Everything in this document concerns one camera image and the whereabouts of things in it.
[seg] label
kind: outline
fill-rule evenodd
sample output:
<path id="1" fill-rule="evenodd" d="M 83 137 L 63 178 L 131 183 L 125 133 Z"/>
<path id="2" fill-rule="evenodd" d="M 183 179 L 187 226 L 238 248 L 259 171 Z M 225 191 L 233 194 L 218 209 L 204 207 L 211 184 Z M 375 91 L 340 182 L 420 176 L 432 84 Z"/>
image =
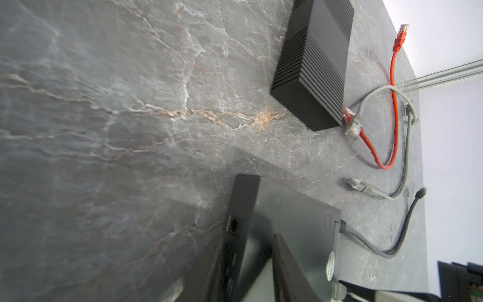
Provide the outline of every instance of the label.
<path id="1" fill-rule="evenodd" d="M 335 266 L 335 253 L 334 251 L 332 251 L 330 252 L 329 259 L 327 260 L 327 265 L 326 265 L 326 275 L 327 275 L 328 281 L 332 280 L 332 277 L 334 276 L 334 266 Z"/>

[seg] marble countertop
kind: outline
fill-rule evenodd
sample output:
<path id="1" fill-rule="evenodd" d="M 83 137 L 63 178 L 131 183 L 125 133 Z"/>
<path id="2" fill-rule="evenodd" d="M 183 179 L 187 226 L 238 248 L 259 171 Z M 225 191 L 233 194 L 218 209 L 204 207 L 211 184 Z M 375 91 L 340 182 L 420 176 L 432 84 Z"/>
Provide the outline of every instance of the marble countertop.
<path id="1" fill-rule="evenodd" d="M 355 0 L 345 79 L 353 108 L 389 82 L 396 32 L 381 0 Z M 290 0 L 6 0 L 0 9 L 0 290 L 6 301 L 172 301 L 219 232 L 237 173 L 259 174 L 342 209 L 381 247 L 422 186 L 414 127 L 378 169 L 345 126 L 312 132 L 269 89 Z M 396 79 L 414 78 L 402 51 Z M 410 95 L 418 106 L 418 95 Z M 392 101 L 367 107 L 384 160 Z M 406 121 L 401 122 L 405 140 Z M 427 290 L 424 203 L 387 260 L 339 235 L 336 275 Z"/>

